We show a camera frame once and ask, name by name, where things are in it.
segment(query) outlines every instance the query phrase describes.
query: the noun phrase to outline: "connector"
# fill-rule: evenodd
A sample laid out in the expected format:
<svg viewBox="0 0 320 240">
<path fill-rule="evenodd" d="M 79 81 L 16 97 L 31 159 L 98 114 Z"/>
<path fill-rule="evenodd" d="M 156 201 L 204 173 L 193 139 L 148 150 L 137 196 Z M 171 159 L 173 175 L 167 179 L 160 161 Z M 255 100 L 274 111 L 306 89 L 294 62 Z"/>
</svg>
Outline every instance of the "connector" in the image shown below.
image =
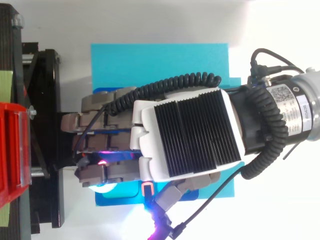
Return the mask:
<svg viewBox="0 0 320 240">
<path fill-rule="evenodd" d="M 182 222 L 179 225 L 177 225 L 173 231 L 170 233 L 170 238 L 177 239 L 177 237 L 179 237 L 180 234 L 182 234 L 182 232 L 184 231 L 184 229 L 187 227 L 187 225 Z"/>
</svg>

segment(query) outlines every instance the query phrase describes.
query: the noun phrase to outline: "blue board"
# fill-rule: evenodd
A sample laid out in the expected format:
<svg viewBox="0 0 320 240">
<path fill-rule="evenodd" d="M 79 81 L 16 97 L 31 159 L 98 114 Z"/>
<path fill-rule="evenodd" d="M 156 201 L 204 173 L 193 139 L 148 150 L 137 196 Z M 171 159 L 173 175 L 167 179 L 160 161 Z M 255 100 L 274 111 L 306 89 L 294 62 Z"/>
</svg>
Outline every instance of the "blue board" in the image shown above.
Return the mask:
<svg viewBox="0 0 320 240">
<path fill-rule="evenodd" d="M 221 76 L 221 88 L 241 85 L 240 78 L 229 76 L 228 44 L 92 44 L 91 63 L 94 93 L 140 87 L 196 72 Z M 217 183 L 186 193 L 181 200 L 207 199 L 225 179 L 243 165 L 241 162 L 234 168 L 223 171 Z M 165 183 L 154 184 L 155 192 L 160 191 L 164 185 Z M 234 195 L 232 180 L 217 197 L 227 198 Z M 142 204 L 144 197 L 141 182 L 120 183 L 111 192 L 96 193 L 95 201 L 98 206 Z"/>
</svg>

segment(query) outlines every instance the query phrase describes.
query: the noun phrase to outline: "white background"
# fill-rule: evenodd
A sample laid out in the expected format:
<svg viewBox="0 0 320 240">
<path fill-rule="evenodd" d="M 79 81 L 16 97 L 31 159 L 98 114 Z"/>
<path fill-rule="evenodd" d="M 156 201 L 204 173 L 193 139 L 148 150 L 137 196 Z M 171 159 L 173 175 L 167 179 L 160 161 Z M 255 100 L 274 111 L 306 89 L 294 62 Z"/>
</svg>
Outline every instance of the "white background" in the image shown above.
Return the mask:
<svg viewBox="0 0 320 240">
<path fill-rule="evenodd" d="M 229 43 L 231 77 L 245 82 L 256 48 L 271 49 L 302 69 L 320 70 L 317 1 L 12 0 L 24 16 L 22 40 L 55 49 L 62 111 L 80 110 L 92 92 L 90 43 Z M 259 56 L 259 63 L 279 62 Z M 235 198 L 215 199 L 180 236 L 193 239 L 320 239 L 319 142 L 304 142 L 253 180 L 235 178 Z M 173 225 L 202 200 L 180 202 Z M 134 206 L 96 207 L 94 193 L 64 170 L 65 223 L 42 224 L 33 240 L 120 240 Z M 140 239 L 132 234 L 132 240 Z"/>
</svg>

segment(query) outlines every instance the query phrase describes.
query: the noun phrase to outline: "metal bolt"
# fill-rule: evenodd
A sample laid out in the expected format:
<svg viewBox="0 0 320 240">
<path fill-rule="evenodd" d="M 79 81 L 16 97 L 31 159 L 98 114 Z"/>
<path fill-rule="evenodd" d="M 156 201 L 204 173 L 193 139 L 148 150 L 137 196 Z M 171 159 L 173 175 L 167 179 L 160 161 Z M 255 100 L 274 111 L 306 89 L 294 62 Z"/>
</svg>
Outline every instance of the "metal bolt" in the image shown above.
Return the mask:
<svg viewBox="0 0 320 240">
<path fill-rule="evenodd" d="M 264 81 L 266 87 L 271 87 L 271 78 L 270 78 L 270 76 L 264 76 L 262 78 L 262 81 Z"/>
<path fill-rule="evenodd" d="M 305 72 L 306 73 L 312 73 L 312 72 L 315 72 L 316 70 L 315 70 L 315 68 L 314 67 L 308 67 L 306 70 L 305 70 Z"/>
<path fill-rule="evenodd" d="M 60 63 L 61 63 L 61 57 L 60 57 L 59 54 L 56 54 L 56 55 L 55 55 L 55 62 L 56 62 L 57 64 L 60 64 Z"/>
<path fill-rule="evenodd" d="M 37 115 L 37 110 L 35 110 L 34 106 L 31 105 L 29 107 L 28 113 L 29 113 L 30 119 L 33 120 L 35 118 L 35 115 Z"/>
<path fill-rule="evenodd" d="M 25 27 L 25 20 L 21 14 L 16 14 L 12 19 L 12 26 L 17 29 L 23 29 Z"/>
</svg>

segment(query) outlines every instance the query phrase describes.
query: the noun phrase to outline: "motor label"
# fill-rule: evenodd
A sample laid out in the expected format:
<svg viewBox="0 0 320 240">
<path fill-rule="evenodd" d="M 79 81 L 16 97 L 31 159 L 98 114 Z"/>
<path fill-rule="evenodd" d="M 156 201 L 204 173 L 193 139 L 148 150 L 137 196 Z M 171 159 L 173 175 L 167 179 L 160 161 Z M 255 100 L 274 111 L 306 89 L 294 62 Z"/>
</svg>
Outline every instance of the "motor label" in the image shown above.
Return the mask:
<svg viewBox="0 0 320 240">
<path fill-rule="evenodd" d="M 283 115 L 282 120 L 286 122 L 285 125 L 288 127 L 289 136 L 300 134 L 303 129 L 302 116 L 298 101 L 291 89 L 285 84 L 280 84 L 268 87 L 267 90 L 274 98 L 280 113 Z"/>
<path fill-rule="evenodd" d="M 312 115 L 306 95 L 297 96 L 302 113 L 302 131 L 309 131 L 312 128 Z"/>
</svg>

